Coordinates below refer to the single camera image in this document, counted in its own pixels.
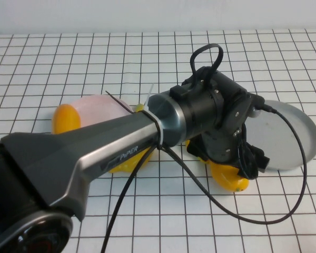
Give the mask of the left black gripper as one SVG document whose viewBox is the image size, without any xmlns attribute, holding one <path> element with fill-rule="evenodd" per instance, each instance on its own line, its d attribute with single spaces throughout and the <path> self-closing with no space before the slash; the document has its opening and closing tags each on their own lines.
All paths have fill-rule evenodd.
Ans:
<svg viewBox="0 0 316 253">
<path fill-rule="evenodd" d="M 186 143 L 189 154 L 200 161 L 211 160 L 214 163 L 232 166 L 238 169 L 238 175 L 254 180 L 259 172 L 264 172 L 269 158 L 264 151 L 247 142 L 246 126 L 243 124 L 233 134 L 213 130 L 201 135 L 204 153 L 192 142 Z"/>
</svg>

